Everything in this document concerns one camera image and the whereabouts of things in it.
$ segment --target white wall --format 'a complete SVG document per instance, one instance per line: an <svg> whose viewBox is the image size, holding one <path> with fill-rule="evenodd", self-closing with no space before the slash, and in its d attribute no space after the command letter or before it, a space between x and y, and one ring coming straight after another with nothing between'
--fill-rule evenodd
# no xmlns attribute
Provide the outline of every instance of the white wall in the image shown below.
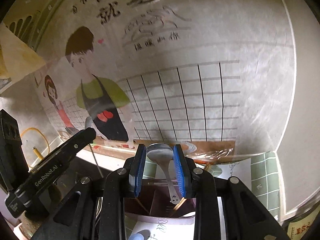
<svg viewBox="0 0 320 240"><path fill-rule="evenodd" d="M5 90L0 95L0 109L4 109L17 120L20 133L28 127L35 127L51 143L58 134L40 104L32 81L33 75L31 74ZM22 137L22 143L22 149L29 165L36 160L32 147L36 146L40 152L47 147L46 142L35 131L27 132Z"/></svg>
<svg viewBox="0 0 320 240"><path fill-rule="evenodd" d="M278 148L285 212L320 186L320 25L304 0L284 0L294 31L297 77L291 116Z"/></svg>

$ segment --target green shirt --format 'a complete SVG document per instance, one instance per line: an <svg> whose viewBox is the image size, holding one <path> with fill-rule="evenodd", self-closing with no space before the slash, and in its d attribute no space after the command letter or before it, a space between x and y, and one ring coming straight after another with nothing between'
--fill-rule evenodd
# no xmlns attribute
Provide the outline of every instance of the green shirt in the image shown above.
<svg viewBox="0 0 320 240"><path fill-rule="evenodd" d="M115 104L117 108L125 106L130 103L129 98L127 95L122 91L122 89L112 80L108 78L101 78L98 77L100 82L103 84L106 92L110 96L111 100ZM102 89L98 80L94 79L89 83L83 83L83 90L87 98L95 99L100 98L103 96ZM80 108L85 109L83 97L82 97L82 90L81 85L76 90L77 96L77 104Z"/></svg>

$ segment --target cartoon man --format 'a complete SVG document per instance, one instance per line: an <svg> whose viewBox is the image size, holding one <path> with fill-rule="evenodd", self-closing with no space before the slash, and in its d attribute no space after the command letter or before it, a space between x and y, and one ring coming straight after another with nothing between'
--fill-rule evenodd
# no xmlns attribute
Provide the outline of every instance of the cartoon man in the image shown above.
<svg viewBox="0 0 320 240"><path fill-rule="evenodd" d="M91 31L82 26L70 36L66 45L66 58L81 76L81 85L76 90L77 104L88 111L97 129L108 140L127 142L128 133L117 108L123 113L130 129L129 136L132 136L130 100L112 80L91 74L88 65L93 52L93 38Z"/></svg>

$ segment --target cartoon woman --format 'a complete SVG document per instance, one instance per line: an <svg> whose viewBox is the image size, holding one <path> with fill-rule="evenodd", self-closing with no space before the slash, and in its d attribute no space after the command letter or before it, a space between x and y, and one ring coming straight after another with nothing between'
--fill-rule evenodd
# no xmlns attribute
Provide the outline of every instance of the cartoon woman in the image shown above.
<svg viewBox="0 0 320 240"><path fill-rule="evenodd" d="M45 85L45 89L47 90L48 97L51 103L53 103L54 108L58 111L58 114L60 115L61 119L63 120L66 126L66 131L70 135L74 135L77 132L79 132L79 130L75 128L73 124L70 122L69 117L67 116L66 112L63 109L63 105L61 101L58 100L57 89L53 83L53 80L49 75L46 75L46 77L44 78L44 85Z"/></svg>

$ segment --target red heart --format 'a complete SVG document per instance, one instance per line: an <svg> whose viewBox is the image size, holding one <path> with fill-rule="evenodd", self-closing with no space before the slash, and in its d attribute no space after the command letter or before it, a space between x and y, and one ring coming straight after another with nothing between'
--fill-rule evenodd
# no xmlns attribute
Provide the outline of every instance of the red heart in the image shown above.
<svg viewBox="0 0 320 240"><path fill-rule="evenodd" d="M103 122L108 121L108 118L103 113L97 114L97 117Z"/></svg>
<svg viewBox="0 0 320 240"><path fill-rule="evenodd" d="M113 117L113 113L111 113L111 112L109 112L109 111L107 111L107 110L104 110L104 111L103 111L103 114L104 114L104 116L105 116L106 118L108 118L108 119L110 119L110 118Z"/></svg>

